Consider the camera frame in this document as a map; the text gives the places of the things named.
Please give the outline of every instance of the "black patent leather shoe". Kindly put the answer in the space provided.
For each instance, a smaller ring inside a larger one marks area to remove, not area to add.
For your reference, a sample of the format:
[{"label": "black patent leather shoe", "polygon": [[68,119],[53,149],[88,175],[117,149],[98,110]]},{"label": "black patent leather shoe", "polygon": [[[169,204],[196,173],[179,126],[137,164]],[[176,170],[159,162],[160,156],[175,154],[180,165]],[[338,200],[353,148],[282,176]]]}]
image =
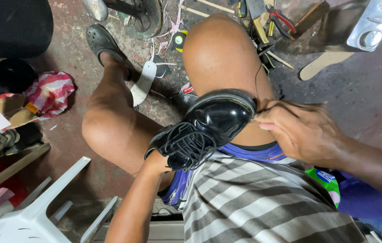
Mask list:
[{"label": "black patent leather shoe", "polygon": [[216,149],[233,140],[254,113],[255,103],[240,91],[209,92],[197,99],[181,122],[155,134],[144,158],[156,149],[162,156],[169,156],[167,163],[172,171],[196,169]]}]

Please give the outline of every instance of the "person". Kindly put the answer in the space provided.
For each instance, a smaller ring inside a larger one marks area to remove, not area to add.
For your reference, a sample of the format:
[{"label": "person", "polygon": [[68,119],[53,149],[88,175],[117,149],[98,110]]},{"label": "person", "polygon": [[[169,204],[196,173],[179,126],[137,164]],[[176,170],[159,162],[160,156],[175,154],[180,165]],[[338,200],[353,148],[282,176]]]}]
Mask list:
[{"label": "person", "polygon": [[300,160],[338,169],[382,191],[382,150],[343,134],[323,105],[276,101],[239,24],[215,14],[195,25],[183,63],[199,97],[238,90],[253,100],[257,114],[230,143],[186,172],[171,171],[171,159],[159,147],[146,153],[162,126],[133,109],[124,82],[132,65],[112,39],[91,45],[94,32],[108,32],[99,25],[87,30],[104,76],[84,116],[83,136],[100,156],[135,176],[106,242],[147,241],[157,194],[183,210],[186,242],[366,242],[328,192],[291,165]]}]

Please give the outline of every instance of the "leg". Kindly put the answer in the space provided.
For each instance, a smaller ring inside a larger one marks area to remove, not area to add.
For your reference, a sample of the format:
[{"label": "leg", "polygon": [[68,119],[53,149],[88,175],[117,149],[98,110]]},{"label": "leg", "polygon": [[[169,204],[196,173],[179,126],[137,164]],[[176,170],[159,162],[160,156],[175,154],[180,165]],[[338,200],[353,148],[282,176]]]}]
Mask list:
[{"label": "leg", "polygon": [[[219,89],[237,89],[254,99],[257,111],[275,99],[251,39],[225,14],[211,15],[189,31],[183,63],[198,96]],[[252,122],[232,143],[258,146],[274,140],[268,131]]]},{"label": "leg", "polygon": [[83,137],[101,157],[134,175],[144,162],[150,140],[162,126],[134,110],[131,91],[123,80],[128,71],[124,64],[105,52],[101,61],[104,76],[83,118]]}]

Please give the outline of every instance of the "green plastic bag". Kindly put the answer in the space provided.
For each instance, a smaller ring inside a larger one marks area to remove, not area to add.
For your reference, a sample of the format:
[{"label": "green plastic bag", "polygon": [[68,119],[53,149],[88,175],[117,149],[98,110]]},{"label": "green plastic bag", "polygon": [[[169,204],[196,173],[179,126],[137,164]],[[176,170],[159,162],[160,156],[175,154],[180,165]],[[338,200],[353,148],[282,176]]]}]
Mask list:
[{"label": "green plastic bag", "polygon": [[341,194],[339,194],[339,186],[335,177],[329,173],[326,173],[316,168],[309,169],[305,172],[310,177],[317,180],[321,185],[323,185],[324,188],[326,188],[336,208],[338,208],[339,202],[341,201]]}]

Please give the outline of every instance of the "knife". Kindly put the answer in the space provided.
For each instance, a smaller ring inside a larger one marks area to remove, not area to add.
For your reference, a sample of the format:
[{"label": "knife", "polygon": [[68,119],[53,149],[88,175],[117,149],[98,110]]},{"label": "knife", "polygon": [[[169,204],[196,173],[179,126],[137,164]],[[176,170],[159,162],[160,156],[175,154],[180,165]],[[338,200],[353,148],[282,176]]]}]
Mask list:
[{"label": "knife", "polygon": [[246,3],[248,5],[252,22],[254,24],[258,36],[260,37],[260,40],[264,44],[269,43],[269,40],[266,37],[266,33],[264,32],[263,26],[259,22],[261,14],[266,12],[264,0],[246,0]]}]

